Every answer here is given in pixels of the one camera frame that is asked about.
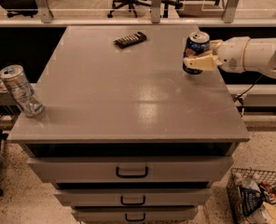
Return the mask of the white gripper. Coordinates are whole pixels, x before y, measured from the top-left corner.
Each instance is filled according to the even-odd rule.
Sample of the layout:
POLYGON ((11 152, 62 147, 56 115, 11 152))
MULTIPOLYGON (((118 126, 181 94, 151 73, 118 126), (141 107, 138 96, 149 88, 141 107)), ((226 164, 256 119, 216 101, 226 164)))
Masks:
POLYGON ((212 71, 220 65, 220 68, 228 73, 243 73, 243 56, 249 41, 249 36, 232 37, 226 41, 211 40, 209 49, 212 54, 185 57, 184 68, 192 71, 212 71))

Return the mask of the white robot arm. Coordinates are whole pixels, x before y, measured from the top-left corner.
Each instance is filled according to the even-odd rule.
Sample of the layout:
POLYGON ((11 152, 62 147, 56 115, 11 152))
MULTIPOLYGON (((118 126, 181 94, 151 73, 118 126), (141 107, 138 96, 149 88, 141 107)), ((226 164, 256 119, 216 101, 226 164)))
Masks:
POLYGON ((235 36, 210 40, 204 32, 192 33, 184 49, 183 69, 189 74, 219 66, 228 73, 258 72, 276 79, 276 37, 235 36))

